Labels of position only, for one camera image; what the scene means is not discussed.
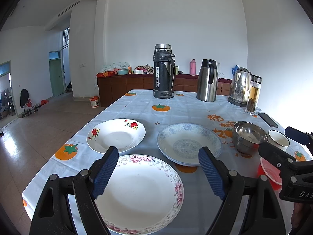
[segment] tablecloth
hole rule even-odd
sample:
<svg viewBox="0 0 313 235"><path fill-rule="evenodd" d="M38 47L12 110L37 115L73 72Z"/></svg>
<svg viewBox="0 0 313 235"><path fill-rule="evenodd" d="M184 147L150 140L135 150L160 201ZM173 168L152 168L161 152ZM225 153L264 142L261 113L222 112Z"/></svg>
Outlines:
<svg viewBox="0 0 313 235"><path fill-rule="evenodd" d="M169 106L170 109L166 108L164 110L168 111L164 112L158 111L162 109L153 109L152 106L155 105ZM67 144L77 144L77 153L73 158L60 160L54 155L36 174L22 193L22 197L26 202L25 205L27 205L25 207L26 212L31 219L48 177L51 174L58 174L60 177L76 175L82 169L88 169L95 160L100 159L103 155L91 150L87 145L87 134L97 124L117 118L137 120L146 129L143 141L135 148L120 155L144 154L159 158L176 169L184 185L184 201L179 214L168 226L156 232L156 235L203 235L210 227L222 203L220 198L213 194L201 167L198 167L194 173L183 173L161 153L158 149L156 138L162 129L168 125L184 122L199 124L213 130L219 135L223 143L222 153L218 159L223 161L228 169L236 170L242 176L248 177L256 177L260 156L258 154L244 156L238 153L232 144L229 129L236 121L252 122L262 127L266 132L273 129L258 115L248 115L245 113L244 108L227 102L227 96L217 96L215 102L203 102L196 98L196 93L175 92L172 99L156 99L153 97L152 90L132 90L97 115L67 142ZM277 130L284 132L282 126L279 126ZM306 160L311 159L311 156L300 144L291 140L291 145L287 152L294 156L295 151L303 153ZM69 202L78 234L84 235L86 232L73 195L69 196ZM238 234L240 230L247 202L248 197L243 197L232 234ZM279 203L284 216L286 230L290 231L293 203L280 199Z"/></svg>

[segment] doorway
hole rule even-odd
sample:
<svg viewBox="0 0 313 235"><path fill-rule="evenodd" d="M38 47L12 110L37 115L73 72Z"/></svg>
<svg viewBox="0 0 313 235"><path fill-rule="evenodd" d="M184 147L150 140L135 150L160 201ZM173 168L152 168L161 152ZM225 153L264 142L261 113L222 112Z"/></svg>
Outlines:
<svg viewBox="0 0 313 235"><path fill-rule="evenodd" d="M0 65L0 128L17 119L11 84L10 62Z"/></svg>
<svg viewBox="0 0 313 235"><path fill-rule="evenodd" d="M53 96L65 93L60 51L49 52L49 72Z"/></svg>
<svg viewBox="0 0 313 235"><path fill-rule="evenodd" d="M63 72L64 72L66 91L71 92L72 84L71 84L71 74L70 74L70 69L69 69L68 45L69 45L69 27L63 31L62 57L63 57Z"/></svg>

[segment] blue kettle handle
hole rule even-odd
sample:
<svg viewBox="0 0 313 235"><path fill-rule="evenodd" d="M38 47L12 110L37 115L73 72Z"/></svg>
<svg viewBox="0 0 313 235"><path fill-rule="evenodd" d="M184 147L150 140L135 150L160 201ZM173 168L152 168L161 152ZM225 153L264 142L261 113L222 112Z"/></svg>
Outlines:
<svg viewBox="0 0 313 235"><path fill-rule="evenodd" d="M234 75L235 74L235 71L239 68L238 65L235 66L235 68L232 68L232 74Z"/></svg>

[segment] green door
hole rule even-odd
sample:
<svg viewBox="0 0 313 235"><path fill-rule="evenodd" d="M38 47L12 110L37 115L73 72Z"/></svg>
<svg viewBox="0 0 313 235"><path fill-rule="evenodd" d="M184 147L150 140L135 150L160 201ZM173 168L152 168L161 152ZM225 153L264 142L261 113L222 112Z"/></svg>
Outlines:
<svg viewBox="0 0 313 235"><path fill-rule="evenodd" d="M53 96L64 93L61 59L49 60L50 80Z"/></svg>

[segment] orange box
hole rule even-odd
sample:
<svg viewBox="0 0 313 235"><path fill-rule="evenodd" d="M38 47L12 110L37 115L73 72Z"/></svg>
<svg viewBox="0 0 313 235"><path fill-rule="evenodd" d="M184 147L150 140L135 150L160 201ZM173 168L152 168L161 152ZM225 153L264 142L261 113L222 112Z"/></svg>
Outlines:
<svg viewBox="0 0 313 235"><path fill-rule="evenodd" d="M97 78L110 77L113 75L115 75L114 71L106 71L106 72L98 73Z"/></svg>

